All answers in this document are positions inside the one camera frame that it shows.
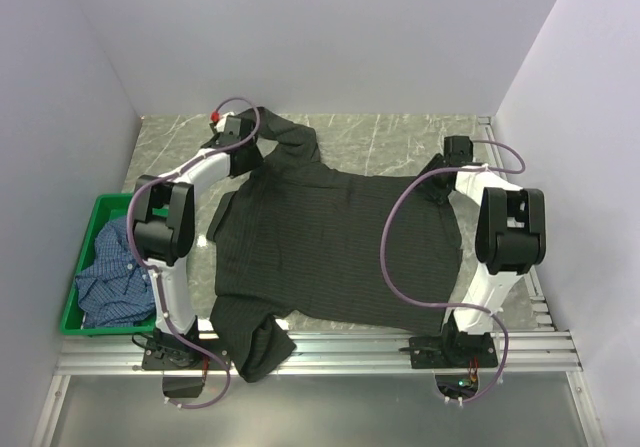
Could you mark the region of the blue checked shirt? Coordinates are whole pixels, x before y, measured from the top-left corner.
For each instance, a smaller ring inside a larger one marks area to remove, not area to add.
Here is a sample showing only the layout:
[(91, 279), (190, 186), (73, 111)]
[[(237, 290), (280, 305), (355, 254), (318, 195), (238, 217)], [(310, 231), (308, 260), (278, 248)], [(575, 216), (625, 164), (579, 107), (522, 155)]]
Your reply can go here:
[(94, 240), (94, 261), (75, 275), (84, 326), (133, 327), (155, 312), (147, 271), (132, 255), (124, 216), (107, 222)]

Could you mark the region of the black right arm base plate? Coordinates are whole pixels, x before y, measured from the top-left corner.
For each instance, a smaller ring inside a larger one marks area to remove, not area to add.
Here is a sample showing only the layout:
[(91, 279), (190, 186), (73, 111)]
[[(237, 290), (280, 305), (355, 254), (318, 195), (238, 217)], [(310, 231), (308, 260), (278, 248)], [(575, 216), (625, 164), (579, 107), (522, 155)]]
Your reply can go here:
[(412, 369), (494, 368), (499, 365), (494, 342), (489, 334), (466, 333), (453, 337), (412, 337), (407, 347)]

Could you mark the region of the black pinstriped long sleeve shirt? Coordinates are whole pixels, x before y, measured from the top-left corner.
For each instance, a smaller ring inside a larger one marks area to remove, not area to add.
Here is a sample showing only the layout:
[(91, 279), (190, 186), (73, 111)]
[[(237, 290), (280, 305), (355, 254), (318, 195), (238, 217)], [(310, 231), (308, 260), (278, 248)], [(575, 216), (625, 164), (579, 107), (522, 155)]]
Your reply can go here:
[(216, 247), (211, 322), (240, 376), (256, 382), (294, 351), (279, 319), (316, 319), (440, 332), (462, 262), (450, 202), (408, 177), (326, 166), (315, 131), (259, 108), (275, 149), (209, 228)]

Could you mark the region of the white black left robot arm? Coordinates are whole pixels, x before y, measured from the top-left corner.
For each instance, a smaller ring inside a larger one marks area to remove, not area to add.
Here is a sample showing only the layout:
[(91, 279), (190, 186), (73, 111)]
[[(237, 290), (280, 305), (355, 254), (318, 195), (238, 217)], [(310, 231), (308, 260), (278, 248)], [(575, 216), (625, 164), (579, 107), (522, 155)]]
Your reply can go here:
[(179, 369), (208, 358), (223, 361), (200, 341), (188, 292), (187, 257), (196, 237), (196, 201), (217, 182), (247, 173), (263, 162), (257, 147), (258, 108), (250, 117), (214, 111), (213, 136), (180, 166), (158, 176), (143, 175), (126, 215), (127, 240), (151, 282), (155, 302), (152, 352)]

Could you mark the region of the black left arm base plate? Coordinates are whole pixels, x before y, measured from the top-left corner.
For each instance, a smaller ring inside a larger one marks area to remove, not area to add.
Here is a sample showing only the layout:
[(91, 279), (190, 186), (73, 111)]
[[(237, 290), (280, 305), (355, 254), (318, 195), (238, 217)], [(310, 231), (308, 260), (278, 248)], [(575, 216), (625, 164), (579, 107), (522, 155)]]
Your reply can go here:
[(208, 355), (189, 347), (174, 337), (156, 340), (150, 335), (133, 334), (132, 343), (142, 350), (143, 371), (212, 370), (223, 367)]

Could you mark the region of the aluminium rail frame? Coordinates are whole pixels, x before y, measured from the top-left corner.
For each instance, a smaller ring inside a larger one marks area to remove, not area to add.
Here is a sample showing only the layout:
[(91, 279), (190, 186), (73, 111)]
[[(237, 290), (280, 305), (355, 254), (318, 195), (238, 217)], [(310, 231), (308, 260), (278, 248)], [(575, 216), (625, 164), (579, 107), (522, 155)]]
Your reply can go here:
[[(143, 173), (159, 174), (206, 140), (205, 114), (148, 115), (123, 191)], [(318, 134), (323, 160), (358, 174), (412, 175), (445, 136), (492, 138), (487, 117), (407, 114), (293, 114)], [(215, 249), (204, 233), (225, 181), (201, 198), (193, 263), (193, 303), (210, 330)], [(444, 403), (434, 374), (413, 370), (399, 349), (409, 335), (293, 313), (301, 352), (259, 383), (234, 378), (228, 396), (180, 412), (160, 399), (159, 374), (141, 374), (142, 352), (124, 336), (67, 337), (55, 397), (61, 413), (51, 446), (588, 446), (574, 401), (579, 361), (570, 334), (553, 326), (539, 282), (525, 277), (510, 293), (503, 384), (460, 407)]]

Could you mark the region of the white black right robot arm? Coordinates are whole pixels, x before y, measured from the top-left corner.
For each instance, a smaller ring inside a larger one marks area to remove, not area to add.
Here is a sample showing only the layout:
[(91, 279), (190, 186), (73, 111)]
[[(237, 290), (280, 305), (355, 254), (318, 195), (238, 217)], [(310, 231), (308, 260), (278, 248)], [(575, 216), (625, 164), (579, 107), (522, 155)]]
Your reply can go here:
[(440, 336), (429, 341), (427, 357), (446, 367), (482, 367), (498, 364), (490, 332), (494, 319), (467, 306), (484, 307), (495, 314), (515, 284), (538, 265), (546, 254), (545, 199), (538, 189), (525, 189), (502, 179), (474, 160), (474, 142), (466, 136), (449, 136), (443, 152), (425, 170), (456, 168), (422, 183), (429, 200), (444, 204), (452, 192), (471, 199), (478, 207), (474, 251), (476, 271), (462, 300), (449, 315)]

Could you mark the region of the green plastic tray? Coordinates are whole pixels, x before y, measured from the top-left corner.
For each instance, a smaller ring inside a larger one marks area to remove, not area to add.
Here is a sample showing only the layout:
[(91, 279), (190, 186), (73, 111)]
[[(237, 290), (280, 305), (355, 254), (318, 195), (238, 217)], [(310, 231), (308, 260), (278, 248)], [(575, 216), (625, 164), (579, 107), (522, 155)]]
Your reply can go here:
[(95, 258), (94, 240), (104, 225), (122, 216), (126, 218), (131, 198), (132, 195), (130, 193), (104, 194), (98, 196), (94, 203), (60, 321), (60, 331), (64, 335), (145, 335), (151, 333), (154, 329), (155, 312), (145, 321), (133, 327), (89, 329), (84, 326), (84, 313), (77, 304), (78, 294), (74, 285), (75, 275), (93, 263)]

